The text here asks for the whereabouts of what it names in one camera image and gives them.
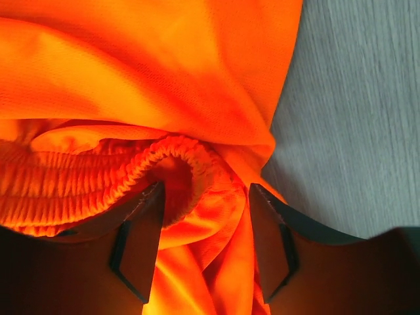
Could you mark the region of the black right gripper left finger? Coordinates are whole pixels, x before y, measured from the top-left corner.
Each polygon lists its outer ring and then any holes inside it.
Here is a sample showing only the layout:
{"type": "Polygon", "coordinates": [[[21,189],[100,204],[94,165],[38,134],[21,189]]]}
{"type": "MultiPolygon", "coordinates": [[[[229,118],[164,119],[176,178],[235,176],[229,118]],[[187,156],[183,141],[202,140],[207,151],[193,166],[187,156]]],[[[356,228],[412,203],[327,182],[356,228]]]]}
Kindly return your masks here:
{"type": "Polygon", "coordinates": [[[1,229],[2,314],[140,314],[150,298],[165,187],[54,237],[1,229]]]}

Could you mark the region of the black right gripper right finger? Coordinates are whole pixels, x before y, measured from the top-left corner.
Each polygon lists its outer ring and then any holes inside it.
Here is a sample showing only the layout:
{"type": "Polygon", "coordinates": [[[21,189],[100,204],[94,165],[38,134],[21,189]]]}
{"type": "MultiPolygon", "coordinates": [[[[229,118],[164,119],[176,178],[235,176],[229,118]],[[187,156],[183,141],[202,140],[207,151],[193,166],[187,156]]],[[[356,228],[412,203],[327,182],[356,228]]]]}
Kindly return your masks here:
{"type": "Polygon", "coordinates": [[[334,230],[252,184],[249,206],[272,314],[418,314],[419,229],[369,239],[334,230]]]}

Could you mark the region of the orange shorts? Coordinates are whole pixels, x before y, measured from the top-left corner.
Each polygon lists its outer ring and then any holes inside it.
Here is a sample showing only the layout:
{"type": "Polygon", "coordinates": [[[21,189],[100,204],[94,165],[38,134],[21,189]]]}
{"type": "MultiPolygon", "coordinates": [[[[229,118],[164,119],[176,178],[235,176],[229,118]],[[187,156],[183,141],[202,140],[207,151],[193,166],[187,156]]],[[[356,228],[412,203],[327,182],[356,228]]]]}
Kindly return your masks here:
{"type": "Polygon", "coordinates": [[[167,186],[146,314],[268,314],[248,191],[301,1],[2,1],[1,225],[55,236],[167,186]]]}

